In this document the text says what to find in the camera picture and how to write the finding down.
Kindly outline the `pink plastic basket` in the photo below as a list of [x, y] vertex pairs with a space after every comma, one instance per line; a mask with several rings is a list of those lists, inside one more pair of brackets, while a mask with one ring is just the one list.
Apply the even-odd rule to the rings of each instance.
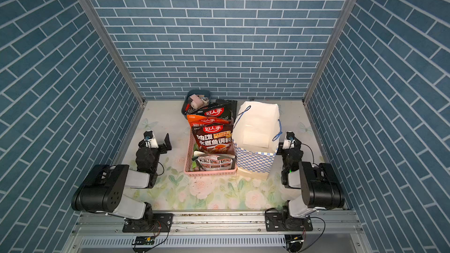
[[193, 135], [189, 138], [184, 172], [188, 176], [235, 175], [237, 157], [231, 146], [225, 154], [200, 152]]

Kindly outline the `orange seasoning packet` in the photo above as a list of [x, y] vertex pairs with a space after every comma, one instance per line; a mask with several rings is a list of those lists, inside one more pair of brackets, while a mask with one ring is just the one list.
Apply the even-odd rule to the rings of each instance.
[[202, 115], [187, 115], [189, 125], [192, 127], [202, 127], [214, 123], [218, 124], [231, 124], [232, 122], [226, 119], [209, 117]]

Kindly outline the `small red white packet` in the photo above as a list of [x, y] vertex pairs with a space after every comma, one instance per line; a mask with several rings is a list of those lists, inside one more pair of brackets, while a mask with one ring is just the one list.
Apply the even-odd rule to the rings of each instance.
[[210, 154], [198, 158], [204, 171], [227, 171], [232, 168], [234, 158], [228, 155]]

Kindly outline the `blue checkered paper bag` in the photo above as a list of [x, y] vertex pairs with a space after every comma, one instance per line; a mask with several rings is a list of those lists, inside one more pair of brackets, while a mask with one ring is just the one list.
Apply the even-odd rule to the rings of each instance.
[[278, 104], [245, 101], [233, 128], [237, 173], [267, 180], [277, 155], [282, 126]]

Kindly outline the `dark red fish seasoning packet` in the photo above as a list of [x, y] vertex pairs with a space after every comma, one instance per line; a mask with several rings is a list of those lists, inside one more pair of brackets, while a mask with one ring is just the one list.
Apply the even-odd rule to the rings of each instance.
[[198, 150], [205, 153], [227, 153], [232, 145], [232, 132], [232, 124], [213, 123], [192, 127]]

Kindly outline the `black green seasoning packet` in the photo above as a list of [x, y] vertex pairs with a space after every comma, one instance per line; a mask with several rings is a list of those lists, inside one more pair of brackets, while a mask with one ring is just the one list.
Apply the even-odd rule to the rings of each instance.
[[217, 104], [217, 102], [214, 102], [212, 104], [209, 104], [203, 108], [200, 108], [200, 109], [194, 111], [190, 115], [202, 115], [202, 116], [216, 117], [222, 111], [223, 111], [222, 109], [218, 110], [218, 104]]

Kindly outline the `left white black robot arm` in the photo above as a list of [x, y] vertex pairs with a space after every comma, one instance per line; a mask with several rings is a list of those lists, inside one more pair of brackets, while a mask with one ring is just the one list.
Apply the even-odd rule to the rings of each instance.
[[71, 208], [78, 212], [105, 213], [132, 221], [152, 221], [152, 207], [124, 194], [129, 189], [151, 189], [158, 176], [159, 158], [172, 149], [167, 134], [158, 144], [152, 131], [144, 132], [138, 144], [135, 162], [129, 165], [96, 165], [92, 168], [71, 198]]

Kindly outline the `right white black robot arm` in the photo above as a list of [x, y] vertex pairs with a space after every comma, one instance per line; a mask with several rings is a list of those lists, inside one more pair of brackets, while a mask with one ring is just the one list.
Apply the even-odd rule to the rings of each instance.
[[279, 154], [282, 156], [281, 182], [287, 189], [301, 190], [301, 196], [284, 206], [287, 217], [305, 219], [318, 210], [342, 208], [345, 196], [331, 164], [302, 160], [303, 143], [289, 133]]

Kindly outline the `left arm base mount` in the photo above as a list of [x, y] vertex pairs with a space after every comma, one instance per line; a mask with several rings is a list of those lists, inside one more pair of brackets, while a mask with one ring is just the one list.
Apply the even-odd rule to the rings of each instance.
[[154, 213], [151, 219], [125, 219], [123, 233], [169, 233], [173, 222], [172, 213]]

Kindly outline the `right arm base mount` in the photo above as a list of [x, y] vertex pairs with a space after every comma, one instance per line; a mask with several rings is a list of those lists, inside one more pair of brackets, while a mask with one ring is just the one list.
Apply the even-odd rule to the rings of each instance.
[[266, 230], [268, 232], [281, 231], [313, 231], [310, 219], [293, 218], [289, 214], [269, 210], [264, 213]]

